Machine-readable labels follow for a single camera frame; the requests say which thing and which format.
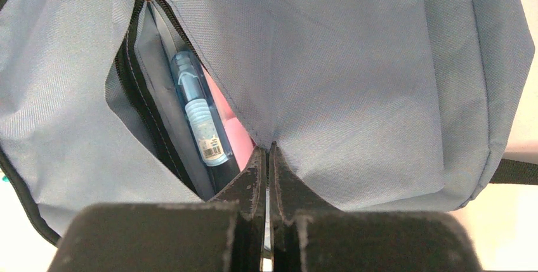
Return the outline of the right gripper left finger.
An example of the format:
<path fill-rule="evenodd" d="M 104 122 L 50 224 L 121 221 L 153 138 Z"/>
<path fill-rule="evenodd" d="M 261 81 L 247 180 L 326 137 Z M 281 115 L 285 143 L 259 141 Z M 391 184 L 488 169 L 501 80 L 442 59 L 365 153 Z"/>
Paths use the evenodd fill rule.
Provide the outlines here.
<path fill-rule="evenodd" d="M 50 271 L 261 271 L 266 152 L 208 202 L 97 204 L 75 217 Z"/>

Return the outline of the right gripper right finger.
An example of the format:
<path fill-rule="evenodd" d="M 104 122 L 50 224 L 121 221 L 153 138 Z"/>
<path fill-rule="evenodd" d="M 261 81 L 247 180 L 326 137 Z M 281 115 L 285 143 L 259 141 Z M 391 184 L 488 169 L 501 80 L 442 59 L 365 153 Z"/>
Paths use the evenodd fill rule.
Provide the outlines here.
<path fill-rule="evenodd" d="M 481 271 L 466 230 L 442 212 L 344 212 L 268 154 L 275 271 Z"/>

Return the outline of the blue highlighter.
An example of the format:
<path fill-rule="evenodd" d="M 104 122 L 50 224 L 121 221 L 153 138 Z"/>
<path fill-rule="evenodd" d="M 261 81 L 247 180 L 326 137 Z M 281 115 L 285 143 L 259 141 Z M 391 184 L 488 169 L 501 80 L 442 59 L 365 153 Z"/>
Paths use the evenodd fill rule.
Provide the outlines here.
<path fill-rule="evenodd" d="M 225 188 L 240 172 L 215 100 L 197 57 L 182 50 L 170 61 L 176 94 L 214 192 Z"/>

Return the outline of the pink highlighter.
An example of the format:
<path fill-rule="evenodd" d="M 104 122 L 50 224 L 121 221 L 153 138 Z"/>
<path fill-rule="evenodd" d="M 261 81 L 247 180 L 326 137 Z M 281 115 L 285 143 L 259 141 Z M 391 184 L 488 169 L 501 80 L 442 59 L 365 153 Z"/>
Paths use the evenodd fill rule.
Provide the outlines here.
<path fill-rule="evenodd" d="M 213 97 L 214 104 L 216 105 L 220 119 L 223 123 L 226 136 L 228 137 L 233 154 L 235 155 L 238 167 L 240 171 L 243 171 L 254 150 L 255 143 L 251 139 L 246 128 L 232 111 L 223 93 L 216 85 L 213 78 L 209 75 L 209 72 L 204 67 L 202 67 L 202 70 Z"/>

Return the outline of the blue student backpack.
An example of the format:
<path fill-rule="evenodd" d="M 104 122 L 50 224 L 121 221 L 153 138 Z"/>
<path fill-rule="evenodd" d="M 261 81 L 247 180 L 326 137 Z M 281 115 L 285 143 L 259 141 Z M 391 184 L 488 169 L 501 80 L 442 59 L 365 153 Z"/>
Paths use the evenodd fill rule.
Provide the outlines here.
<path fill-rule="evenodd" d="M 217 192 L 171 46 L 344 211 L 498 182 L 535 52 L 520 0 L 1 0 L 1 169 L 49 243 L 93 204 Z"/>

